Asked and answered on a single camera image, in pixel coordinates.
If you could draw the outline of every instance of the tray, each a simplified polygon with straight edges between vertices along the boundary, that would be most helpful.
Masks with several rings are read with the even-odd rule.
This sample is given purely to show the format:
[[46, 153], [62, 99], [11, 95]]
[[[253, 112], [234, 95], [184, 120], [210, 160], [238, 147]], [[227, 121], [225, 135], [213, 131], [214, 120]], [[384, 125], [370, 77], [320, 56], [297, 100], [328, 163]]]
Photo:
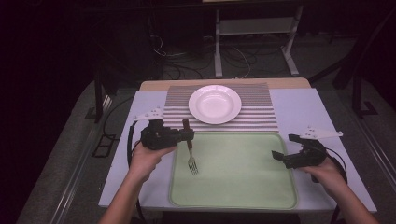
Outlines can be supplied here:
[[277, 133], [195, 133], [193, 156], [199, 174], [192, 175], [187, 143], [174, 157], [170, 201], [176, 206], [290, 210], [297, 193], [290, 170], [272, 157], [285, 153]]

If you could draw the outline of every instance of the white plate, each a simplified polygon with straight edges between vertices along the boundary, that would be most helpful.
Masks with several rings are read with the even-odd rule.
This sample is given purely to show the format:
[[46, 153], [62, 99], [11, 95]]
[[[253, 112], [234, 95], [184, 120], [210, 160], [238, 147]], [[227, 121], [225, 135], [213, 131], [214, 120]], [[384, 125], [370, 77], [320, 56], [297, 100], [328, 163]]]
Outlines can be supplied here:
[[189, 100], [190, 112], [200, 121], [221, 124], [235, 118], [241, 111], [241, 98], [232, 89], [210, 85], [195, 91]]

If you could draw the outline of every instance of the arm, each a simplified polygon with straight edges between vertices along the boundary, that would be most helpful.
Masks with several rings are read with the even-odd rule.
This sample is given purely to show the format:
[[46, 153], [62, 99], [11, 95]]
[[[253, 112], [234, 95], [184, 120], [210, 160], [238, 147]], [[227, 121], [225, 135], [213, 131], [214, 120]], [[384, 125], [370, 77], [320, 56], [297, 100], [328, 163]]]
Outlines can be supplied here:
[[376, 224], [378, 221], [367, 210], [352, 189], [347, 185], [335, 164], [329, 159], [319, 166], [300, 168], [313, 175], [326, 192], [335, 199], [348, 224]]
[[143, 183], [149, 179], [161, 157], [175, 149], [150, 150], [139, 143], [134, 149], [131, 167], [99, 223], [130, 223]]

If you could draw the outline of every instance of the striped placemat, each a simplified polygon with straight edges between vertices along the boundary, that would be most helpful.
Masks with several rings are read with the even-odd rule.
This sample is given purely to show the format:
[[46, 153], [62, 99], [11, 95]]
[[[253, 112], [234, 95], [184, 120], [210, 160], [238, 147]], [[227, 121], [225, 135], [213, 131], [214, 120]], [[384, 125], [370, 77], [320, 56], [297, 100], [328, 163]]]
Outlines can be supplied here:
[[266, 84], [223, 85], [238, 93], [242, 101], [239, 114], [222, 124], [207, 124], [196, 119], [189, 110], [191, 95], [203, 86], [171, 86], [163, 109], [165, 127], [182, 129], [183, 119], [189, 119], [196, 132], [276, 132], [278, 127], [270, 92]]

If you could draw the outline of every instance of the background table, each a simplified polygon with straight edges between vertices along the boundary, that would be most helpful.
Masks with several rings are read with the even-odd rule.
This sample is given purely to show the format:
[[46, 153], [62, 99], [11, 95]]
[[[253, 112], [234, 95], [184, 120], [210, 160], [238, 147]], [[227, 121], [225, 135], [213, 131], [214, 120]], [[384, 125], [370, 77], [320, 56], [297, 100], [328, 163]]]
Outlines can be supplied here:
[[[276, 112], [279, 134], [285, 140], [289, 154], [297, 153], [300, 144], [288, 140], [290, 133], [302, 133], [308, 125], [312, 127], [335, 131], [326, 108], [315, 89], [306, 85], [303, 78], [260, 78], [260, 79], [229, 79], [229, 80], [184, 80], [184, 81], [149, 81], [142, 85], [141, 91], [136, 93], [131, 106], [130, 114], [110, 168], [104, 191], [99, 202], [100, 206], [108, 206], [128, 166], [126, 162], [126, 143], [129, 127], [133, 123], [134, 115], [143, 114], [150, 109], [163, 107], [166, 99], [166, 90], [170, 85], [199, 85], [199, 84], [227, 84], [227, 83], [259, 83], [266, 82], [270, 87], [270, 94]], [[148, 125], [147, 121], [139, 121], [135, 126], [134, 140], [140, 139], [140, 131]], [[372, 212], [376, 211], [370, 195], [361, 182], [361, 179], [347, 155], [339, 137], [322, 139], [320, 142], [328, 148], [336, 150], [346, 162], [348, 169], [349, 186], [355, 191], [362, 202]], [[147, 209], [161, 211], [213, 211], [209, 208], [177, 207], [169, 202], [169, 186], [172, 176], [174, 153], [163, 157], [162, 162], [151, 174], [150, 179], [144, 184], [139, 199], [141, 205]], [[330, 198], [320, 184], [311, 181], [310, 175], [298, 170], [292, 170], [298, 194], [297, 206], [288, 212], [312, 212], [333, 210], [335, 202]], [[247, 211], [248, 209], [219, 208], [215, 211]]]

